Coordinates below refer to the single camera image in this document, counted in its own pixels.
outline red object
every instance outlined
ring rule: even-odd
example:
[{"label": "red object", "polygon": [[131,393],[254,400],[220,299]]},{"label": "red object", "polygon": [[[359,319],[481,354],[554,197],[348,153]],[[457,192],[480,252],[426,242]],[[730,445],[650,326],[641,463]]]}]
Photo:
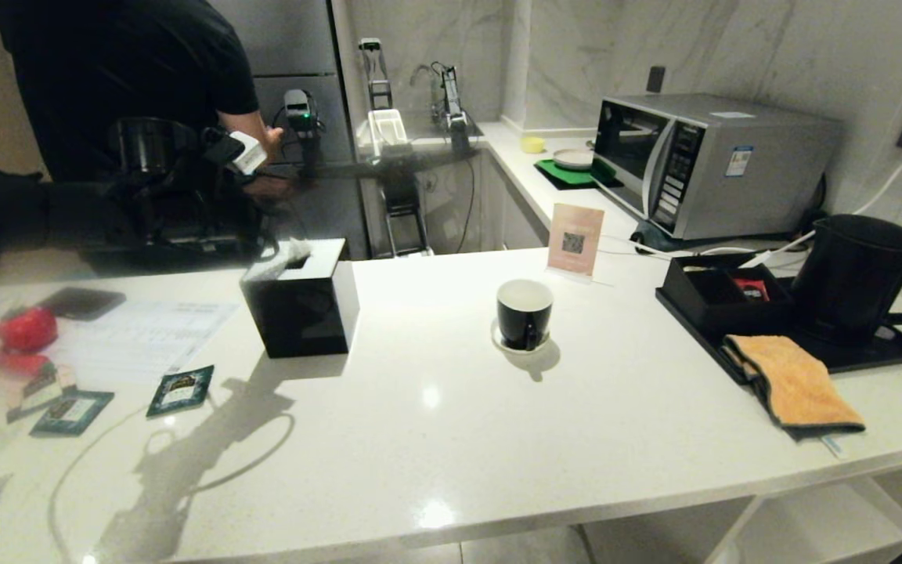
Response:
[{"label": "red object", "polygon": [[770,301],[767,297],[767,287],[763,285],[763,280],[749,280],[747,278],[734,278],[734,282],[740,287],[740,291],[744,293],[749,301]]},{"label": "red object", "polygon": [[43,354],[10,353],[4,350],[0,350],[0,368],[25,378],[40,378],[57,372],[54,363]]},{"label": "red object", "polygon": [[42,307],[10,312],[0,321],[0,339],[4,349],[35,353],[58,338],[54,314]]}]

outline black tray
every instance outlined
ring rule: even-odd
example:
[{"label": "black tray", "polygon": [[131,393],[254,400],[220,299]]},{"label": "black tray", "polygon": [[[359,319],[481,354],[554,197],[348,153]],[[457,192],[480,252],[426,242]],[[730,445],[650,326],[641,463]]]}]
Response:
[{"label": "black tray", "polygon": [[[692,325],[687,317],[681,313],[679,308],[670,301],[662,288],[656,288],[656,299],[659,303],[666,307],[667,311],[673,315],[674,319],[684,325],[688,333],[695,337],[698,344],[708,351],[709,355],[719,362],[733,381],[739,385],[744,385],[747,378],[723,355],[720,346],[723,344],[724,333],[705,332]],[[802,332],[797,327],[789,327],[781,332],[781,335],[787,336],[794,340],[798,346],[803,347],[807,353],[819,358],[823,364],[827,365],[827,372],[830,374],[838,374],[839,372],[861,371],[862,368],[888,367],[891,364],[902,364],[902,332],[891,326],[887,328],[893,332],[891,339],[875,337],[872,342],[866,346],[851,347],[840,346],[824,340],[817,339],[808,333]]]}]

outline smartphone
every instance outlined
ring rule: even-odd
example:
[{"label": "smartphone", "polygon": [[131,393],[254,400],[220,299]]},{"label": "smartphone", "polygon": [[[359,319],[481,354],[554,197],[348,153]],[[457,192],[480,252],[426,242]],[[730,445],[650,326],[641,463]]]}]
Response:
[{"label": "smartphone", "polygon": [[128,296],[120,292],[90,290],[88,288],[62,288],[40,302],[43,307],[54,314],[77,321],[93,321],[122,304]]}]

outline orange towel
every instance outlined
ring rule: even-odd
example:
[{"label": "orange towel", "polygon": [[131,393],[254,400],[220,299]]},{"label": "orange towel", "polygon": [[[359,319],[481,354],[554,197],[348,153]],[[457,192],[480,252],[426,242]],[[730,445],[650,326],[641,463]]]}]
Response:
[{"label": "orange towel", "polygon": [[723,353],[754,385],[767,413],[794,439],[865,431],[823,362],[788,337],[727,335]]}]

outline microwave oven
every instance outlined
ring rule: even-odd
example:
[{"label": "microwave oven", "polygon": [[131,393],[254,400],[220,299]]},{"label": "microwave oven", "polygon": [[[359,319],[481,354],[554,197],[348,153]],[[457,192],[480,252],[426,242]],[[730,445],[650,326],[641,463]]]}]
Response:
[{"label": "microwave oven", "polygon": [[591,175],[674,239],[795,232],[840,122],[709,94],[606,97]]}]

